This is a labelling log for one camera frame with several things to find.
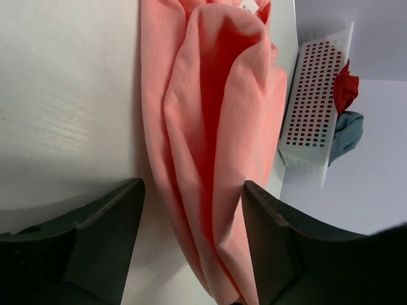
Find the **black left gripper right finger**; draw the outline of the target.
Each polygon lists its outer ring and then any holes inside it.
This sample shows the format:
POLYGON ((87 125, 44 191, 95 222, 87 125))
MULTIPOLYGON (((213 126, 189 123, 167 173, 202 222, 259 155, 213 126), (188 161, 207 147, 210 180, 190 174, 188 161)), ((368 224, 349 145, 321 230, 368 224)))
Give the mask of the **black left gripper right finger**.
POLYGON ((261 304, 405 304, 406 225, 371 235, 319 221, 246 181, 242 209, 261 304))

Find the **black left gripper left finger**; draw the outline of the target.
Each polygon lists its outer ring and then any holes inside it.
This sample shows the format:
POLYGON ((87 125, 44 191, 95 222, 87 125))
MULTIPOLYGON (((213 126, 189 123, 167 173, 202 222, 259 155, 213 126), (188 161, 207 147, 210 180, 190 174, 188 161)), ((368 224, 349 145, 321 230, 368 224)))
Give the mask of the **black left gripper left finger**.
POLYGON ((82 207, 1 235, 2 304, 119 304, 145 183, 130 179, 82 207))

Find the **salmon pink t-shirt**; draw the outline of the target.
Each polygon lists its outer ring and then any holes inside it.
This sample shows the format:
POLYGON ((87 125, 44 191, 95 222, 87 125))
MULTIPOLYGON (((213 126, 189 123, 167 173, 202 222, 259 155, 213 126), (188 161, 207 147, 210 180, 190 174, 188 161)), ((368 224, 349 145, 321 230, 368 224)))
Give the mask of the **salmon pink t-shirt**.
POLYGON ((287 74, 271 1, 142 1, 141 99, 155 184, 218 304, 257 304, 240 194, 268 182, 287 74))

